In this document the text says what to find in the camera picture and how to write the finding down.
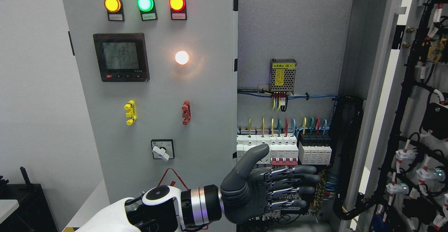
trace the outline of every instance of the terminal block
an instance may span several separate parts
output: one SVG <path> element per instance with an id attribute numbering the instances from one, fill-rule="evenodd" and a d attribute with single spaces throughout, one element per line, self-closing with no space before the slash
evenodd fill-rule
<path id="1" fill-rule="evenodd" d="M 301 133 L 298 150 L 302 165 L 329 165 L 333 152 L 330 142 L 327 134 Z"/>

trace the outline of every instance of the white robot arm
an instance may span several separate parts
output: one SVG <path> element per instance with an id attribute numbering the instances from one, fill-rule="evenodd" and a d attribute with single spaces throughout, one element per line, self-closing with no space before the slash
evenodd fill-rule
<path id="1" fill-rule="evenodd" d="M 306 185 L 320 181 L 320 176 L 313 174 L 316 169 L 253 169 L 268 152 L 266 144 L 250 149 L 220 188 L 208 185 L 181 191 L 166 185 L 155 187 L 138 198 L 107 206 L 77 232 L 194 232 L 223 215 L 234 224 L 242 224 L 269 211 L 307 206 L 303 200 L 288 197 L 314 193 L 314 187 Z"/>

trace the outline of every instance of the yellow indicator light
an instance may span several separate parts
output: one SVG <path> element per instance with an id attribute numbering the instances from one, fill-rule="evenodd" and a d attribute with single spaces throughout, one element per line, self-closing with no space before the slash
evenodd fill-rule
<path id="1" fill-rule="evenodd" d="M 104 0 L 104 7 L 109 12 L 118 12 L 121 9 L 121 0 Z"/>

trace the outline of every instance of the green indicator light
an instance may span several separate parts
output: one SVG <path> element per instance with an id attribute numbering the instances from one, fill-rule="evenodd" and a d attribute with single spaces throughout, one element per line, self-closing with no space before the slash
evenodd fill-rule
<path id="1" fill-rule="evenodd" d="M 142 12 L 149 12 L 154 7 L 154 0 L 137 0 L 137 6 Z"/>

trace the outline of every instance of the indicator light label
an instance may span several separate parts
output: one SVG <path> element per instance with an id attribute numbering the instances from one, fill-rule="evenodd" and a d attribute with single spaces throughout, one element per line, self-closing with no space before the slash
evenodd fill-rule
<path id="1" fill-rule="evenodd" d="M 110 20 L 123 20 L 123 15 L 121 14 L 109 14 Z"/>
<path id="2" fill-rule="evenodd" d="M 185 13 L 173 13 L 171 14 L 173 17 L 173 20 L 184 20 L 185 19 Z"/>
<path id="3" fill-rule="evenodd" d="M 141 15 L 143 20 L 155 20 L 155 13 L 145 13 Z"/>

